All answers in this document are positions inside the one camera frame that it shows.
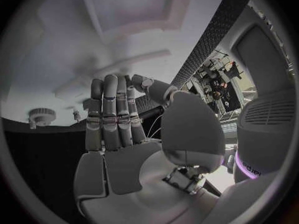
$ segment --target gear-shaped object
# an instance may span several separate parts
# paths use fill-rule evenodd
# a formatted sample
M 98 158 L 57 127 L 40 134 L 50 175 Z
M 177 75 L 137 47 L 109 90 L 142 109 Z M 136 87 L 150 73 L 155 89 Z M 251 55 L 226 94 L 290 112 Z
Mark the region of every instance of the gear-shaped object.
M 54 110 L 47 108 L 37 108 L 29 112 L 29 124 L 31 129 L 36 126 L 48 126 L 56 119 Z

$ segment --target purple light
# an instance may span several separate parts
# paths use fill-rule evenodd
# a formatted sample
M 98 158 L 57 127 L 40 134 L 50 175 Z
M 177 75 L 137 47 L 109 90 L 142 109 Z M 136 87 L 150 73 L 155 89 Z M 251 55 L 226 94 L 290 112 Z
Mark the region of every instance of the purple light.
M 244 173 L 247 177 L 251 179 L 256 179 L 258 177 L 246 169 L 246 167 L 243 165 L 242 161 L 239 158 L 238 152 L 236 152 L 235 160 L 242 173 Z

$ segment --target robotic hand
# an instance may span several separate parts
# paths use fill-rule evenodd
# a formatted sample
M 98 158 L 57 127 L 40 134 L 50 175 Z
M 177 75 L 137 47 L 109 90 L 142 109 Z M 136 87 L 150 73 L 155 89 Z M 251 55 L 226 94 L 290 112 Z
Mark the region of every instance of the robotic hand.
M 146 139 L 134 89 L 166 108 L 162 146 Z M 130 80 L 129 76 L 107 75 L 104 81 L 93 80 L 91 98 L 84 106 L 88 109 L 88 152 L 79 161 L 74 193 L 87 218 L 94 223 L 117 222 L 113 210 L 125 205 L 122 215 L 130 222 L 150 217 L 151 222 L 167 223 L 194 202 L 189 194 L 203 198 L 199 194 L 202 185 L 198 185 L 201 174 L 222 164 L 225 148 L 220 123 L 201 99 L 147 77 L 134 75 Z M 205 197 L 215 202 L 214 196 Z M 110 217 L 96 212 L 95 205 L 107 207 Z M 139 213 L 134 221 L 133 210 Z

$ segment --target ventilation grille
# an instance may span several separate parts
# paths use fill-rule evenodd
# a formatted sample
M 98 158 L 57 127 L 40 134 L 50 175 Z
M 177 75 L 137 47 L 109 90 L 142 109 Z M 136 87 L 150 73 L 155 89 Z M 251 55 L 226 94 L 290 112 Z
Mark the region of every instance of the ventilation grille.
M 251 124 L 285 124 L 292 120 L 294 114 L 294 101 L 267 101 L 252 105 L 245 115 L 245 122 Z

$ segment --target purple led strip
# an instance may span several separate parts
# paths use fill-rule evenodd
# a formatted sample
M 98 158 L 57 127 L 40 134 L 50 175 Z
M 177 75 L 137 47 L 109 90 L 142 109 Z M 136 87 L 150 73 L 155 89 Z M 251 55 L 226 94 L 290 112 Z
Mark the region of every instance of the purple led strip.
M 238 152 L 236 152 L 235 160 L 242 173 L 244 173 L 246 176 L 248 176 L 251 179 L 256 179 L 258 177 L 246 169 L 246 167 L 243 165 L 242 161 L 239 158 Z

